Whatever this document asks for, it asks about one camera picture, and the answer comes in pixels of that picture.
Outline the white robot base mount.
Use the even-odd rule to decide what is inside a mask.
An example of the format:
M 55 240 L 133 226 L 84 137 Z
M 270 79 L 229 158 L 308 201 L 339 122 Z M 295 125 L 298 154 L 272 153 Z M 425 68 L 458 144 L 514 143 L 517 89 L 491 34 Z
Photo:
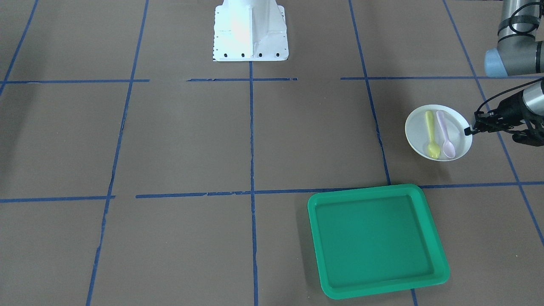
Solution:
M 224 0 L 215 7 L 214 17 L 213 61 L 289 58 L 286 12 L 275 0 Z

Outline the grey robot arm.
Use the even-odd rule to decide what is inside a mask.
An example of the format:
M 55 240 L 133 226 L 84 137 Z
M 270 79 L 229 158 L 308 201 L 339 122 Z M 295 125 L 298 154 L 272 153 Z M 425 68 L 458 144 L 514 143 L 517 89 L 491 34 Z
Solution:
M 492 78 L 542 74 L 543 42 L 536 31 L 543 19 L 542 0 L 505 0 L 497 30 L 497 46 L 484 55 L 484 71 Z M 544 144 L 543 78 L 509 89 L 511 96 L 487 112 L 479 106 L 466 136 L 505 132 L 514 142 L 532 147 Z

